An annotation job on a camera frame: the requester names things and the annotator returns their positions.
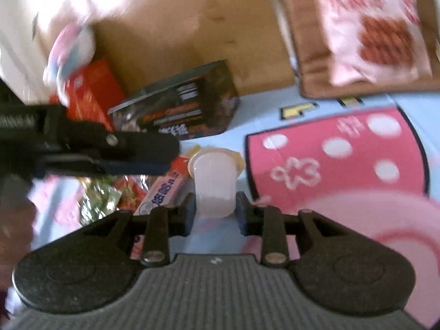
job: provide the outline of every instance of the pink plastic bag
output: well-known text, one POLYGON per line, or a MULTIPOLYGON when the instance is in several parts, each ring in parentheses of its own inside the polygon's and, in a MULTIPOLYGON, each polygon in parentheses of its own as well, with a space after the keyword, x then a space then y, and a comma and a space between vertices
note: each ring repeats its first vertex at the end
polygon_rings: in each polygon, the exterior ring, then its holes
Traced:
POLYGON ((431 75, 416 0, 318 0, 330 83, 407 83, 431 75))

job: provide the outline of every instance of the ribbed gray surface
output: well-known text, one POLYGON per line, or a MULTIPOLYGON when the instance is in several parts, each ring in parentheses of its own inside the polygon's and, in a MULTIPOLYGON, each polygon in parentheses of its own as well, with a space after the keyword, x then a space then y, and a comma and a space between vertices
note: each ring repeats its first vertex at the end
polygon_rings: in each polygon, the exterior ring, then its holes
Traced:
POLYGON ((260 266, 252 255, 179 255, 145 270, 114 303, 82 315, 27 310, 17 330, 420 330, 403 312, 351 318, 322 309, 296 288, 285 270, 260 266))

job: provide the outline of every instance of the white plastic cup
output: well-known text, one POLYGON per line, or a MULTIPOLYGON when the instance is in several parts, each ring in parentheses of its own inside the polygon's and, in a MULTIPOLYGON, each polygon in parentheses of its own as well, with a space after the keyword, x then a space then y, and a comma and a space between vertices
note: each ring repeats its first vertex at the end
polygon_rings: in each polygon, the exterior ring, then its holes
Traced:
POLYGON ((235 210, 237 177, 243 171, 241 156, 225 148, 207 148, 193 156, 188 164, 195 180, 197 212, 210 218, 221 218, 235 210))

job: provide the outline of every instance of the pink package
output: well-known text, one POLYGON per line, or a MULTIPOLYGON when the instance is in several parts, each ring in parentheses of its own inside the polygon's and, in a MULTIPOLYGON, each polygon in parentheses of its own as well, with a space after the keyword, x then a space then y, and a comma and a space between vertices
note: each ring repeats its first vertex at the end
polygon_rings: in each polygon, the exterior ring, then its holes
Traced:
POLYGON ((407 83, 431 75, 416 0, 318 0, 330 83, 407 83))

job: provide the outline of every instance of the red box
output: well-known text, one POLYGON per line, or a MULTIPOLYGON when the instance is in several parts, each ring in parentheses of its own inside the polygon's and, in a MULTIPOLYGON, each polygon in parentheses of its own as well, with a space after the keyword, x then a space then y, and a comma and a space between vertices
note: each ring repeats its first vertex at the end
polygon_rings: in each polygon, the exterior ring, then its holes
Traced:
POLYGON ((70 98, 67 116, 74 120, 103 123, 114 130, 108 110, 124 100, 124 93, 105 60, 88 65, 65 83, 70 98))

